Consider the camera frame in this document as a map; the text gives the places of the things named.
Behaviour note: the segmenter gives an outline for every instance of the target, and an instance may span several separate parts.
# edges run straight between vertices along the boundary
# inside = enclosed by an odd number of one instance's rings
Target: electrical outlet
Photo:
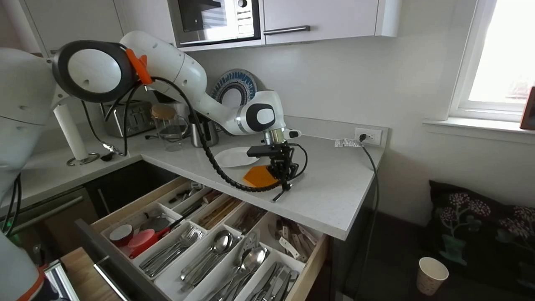
[[[358,140],[361,134],[366,134],[366,139],[362,142],[363,144],[381,145],[381,136],[383,135],[382,130],[363,129],[361,127],[356,127],[355,139]]]

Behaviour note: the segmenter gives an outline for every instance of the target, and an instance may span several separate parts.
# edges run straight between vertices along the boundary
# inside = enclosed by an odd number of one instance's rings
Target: microwave
[[[168,0],[177,47],[260,39],[258,0]]]

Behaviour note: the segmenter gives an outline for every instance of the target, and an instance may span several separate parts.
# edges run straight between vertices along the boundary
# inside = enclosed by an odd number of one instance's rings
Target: white plate
[[[217,164],[221,167],[236,167],[253,164],[258,161],[256,157],[248,157],[249,147],[234,147],[226,149],[216,155]]]

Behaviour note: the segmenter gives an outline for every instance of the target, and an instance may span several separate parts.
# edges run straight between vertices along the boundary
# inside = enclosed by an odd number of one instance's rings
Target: window
[[[534,32],[534,0],[479,0],[450,115],[519,121],[535,85]]]

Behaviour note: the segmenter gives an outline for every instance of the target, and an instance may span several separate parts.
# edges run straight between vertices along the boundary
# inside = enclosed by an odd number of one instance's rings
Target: orange sponge
[[[267,165],[252,167],[243,177],[243,180],[251,187],[265,187],[277,182],[269,173]]]

